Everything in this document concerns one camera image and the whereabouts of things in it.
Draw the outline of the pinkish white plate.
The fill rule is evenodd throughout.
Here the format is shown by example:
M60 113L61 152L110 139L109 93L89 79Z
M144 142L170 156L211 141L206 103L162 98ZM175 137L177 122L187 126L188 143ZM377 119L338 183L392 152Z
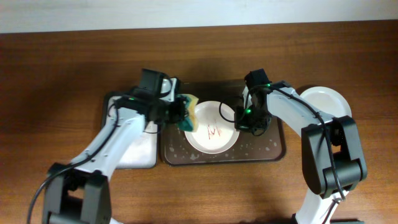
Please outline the pinkish white plate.
M231 148L239 137L234 124L220 115L219 101L204 101L196 105L198 127L195 132L186 132L188 143L205 154L219 154Z

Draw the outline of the green yellow sponge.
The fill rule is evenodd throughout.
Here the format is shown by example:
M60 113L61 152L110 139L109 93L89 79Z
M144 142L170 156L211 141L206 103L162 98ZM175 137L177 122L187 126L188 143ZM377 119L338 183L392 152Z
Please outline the green yellow sponge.
M179 94L177 98L182 101L183 105L183 118L177 123L178 129L186 132L195 132L198 129L195 107L199 99L191 94Z

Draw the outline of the pale green plate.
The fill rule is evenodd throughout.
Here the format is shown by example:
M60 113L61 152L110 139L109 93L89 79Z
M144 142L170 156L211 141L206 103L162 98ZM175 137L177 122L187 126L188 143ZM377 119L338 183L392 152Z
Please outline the pale green plate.
M301 93L300 96L313 106L335 117L352 117L352 111L347 100L331 88L311 87Z

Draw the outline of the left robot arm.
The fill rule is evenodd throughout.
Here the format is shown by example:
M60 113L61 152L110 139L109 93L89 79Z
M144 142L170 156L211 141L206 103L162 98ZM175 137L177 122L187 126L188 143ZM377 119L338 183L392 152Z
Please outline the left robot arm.
M138 86L113 98L97 136L69 164L54 163L41 188L45 191L42 223L116 223L109 183L129 146L150 122L179 123L187 115L180 80L143 69Z

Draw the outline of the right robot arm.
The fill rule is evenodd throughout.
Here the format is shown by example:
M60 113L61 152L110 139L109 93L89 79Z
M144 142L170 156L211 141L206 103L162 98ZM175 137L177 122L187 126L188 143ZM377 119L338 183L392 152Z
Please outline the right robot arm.
M287 82L271 82L263 69L250 71L244 82L236 130L260 136L276 117L301 138L308 191L292 223L330 223L337 206L368 174L356 122L318 109Z

